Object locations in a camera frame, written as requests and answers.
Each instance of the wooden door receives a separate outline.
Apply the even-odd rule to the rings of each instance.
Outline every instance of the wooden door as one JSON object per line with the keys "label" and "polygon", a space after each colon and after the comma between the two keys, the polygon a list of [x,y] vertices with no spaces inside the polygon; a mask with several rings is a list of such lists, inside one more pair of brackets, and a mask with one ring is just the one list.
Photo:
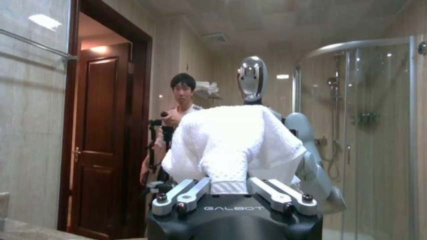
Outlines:
{"label": "wooden door", "polygon": [[80,54],[70,231],[120,235],[130,44]]}

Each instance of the man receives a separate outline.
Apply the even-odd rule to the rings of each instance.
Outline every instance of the man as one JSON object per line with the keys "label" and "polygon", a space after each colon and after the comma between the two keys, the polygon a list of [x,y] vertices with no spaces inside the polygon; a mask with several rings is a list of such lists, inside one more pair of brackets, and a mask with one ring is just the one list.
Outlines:
{"label": "man", "polygon": [[[161,117],[161,120],[166,126],[177,127],[180,124],[181,118],[185,114],[200,110],[201,107],[193,104],[193,94],[196,88],[196,81],[190,75],[186,73],[177,74],[170,80],[170,89],[173,92],[174,101],[177,106],[166,111],[166,116]],[[153,158],[154,165],[161,164],[161,160],[166,154],[166,143],[164,141],[164,135],[161,128],[158,129],[157,138],[153,144]],[[146,173],[149,171],[149,154],[146,155],[141,166],[140,166],[140,175],[138,182],[141,185],[146,183]]]}

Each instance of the ceiling light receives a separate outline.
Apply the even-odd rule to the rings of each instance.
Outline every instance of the ceiling light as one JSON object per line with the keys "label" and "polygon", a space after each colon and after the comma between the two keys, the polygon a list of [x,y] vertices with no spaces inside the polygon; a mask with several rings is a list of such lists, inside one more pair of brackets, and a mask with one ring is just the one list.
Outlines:
{"label": "ceiling light", "polygon": [[277,79],[289,79],[289,75],[288,74],[280,74],[276,76]]}
{"label": "ceiling light", "polygon": [[94,46],[90,48],[90,51],[98,54],[104,54],[106,52],[105,46]]}
{"label": "ceiling light", "polygon": [[28,17],[30,21],[33,21],[36,24],[40,26],[45,27],[46,29],[52,30],[56,32],[56,29],[60,25],[62,25],[58,21],[56,21],[53,18],[42,15],[42,14],[36,14]]}

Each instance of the towel rack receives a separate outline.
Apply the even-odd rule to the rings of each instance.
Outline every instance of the towel rack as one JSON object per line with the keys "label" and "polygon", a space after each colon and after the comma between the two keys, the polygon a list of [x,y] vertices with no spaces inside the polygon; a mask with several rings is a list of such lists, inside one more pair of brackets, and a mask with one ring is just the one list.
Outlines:
{"label": "towel rack", "polygon": [[48,52],[50,52],[50,53],[53,53],[56,55],[60,55],[66,61],[78,59],[77,56],[69,55],[68,53],[65,53],[65,52],[62,52],[60,50],[56,50],[54,48],[48,47],[46,45],[42,45],[41,43],[38,43],[38,42],[36,42],[36,41],[20,36],[20,35],[16,35],[14,33],[9,32],[6,30],[0,29],[0,34],[6,35],[10,38],[13,38],[13,39],[16,39],[16,40],[18,40],[18,41],[34,46],[34,47],[37,47],[40,49],[44,49],[44,50],[46,50]]}

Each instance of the glass shower door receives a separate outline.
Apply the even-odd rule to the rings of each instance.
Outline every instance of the glass shower door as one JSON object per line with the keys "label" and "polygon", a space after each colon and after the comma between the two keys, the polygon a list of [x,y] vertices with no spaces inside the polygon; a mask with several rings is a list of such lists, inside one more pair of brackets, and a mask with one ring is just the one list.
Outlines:
{"label": "glass shower door", "polygon": [[341,239],[409,239],[409,47],[345,52]]}

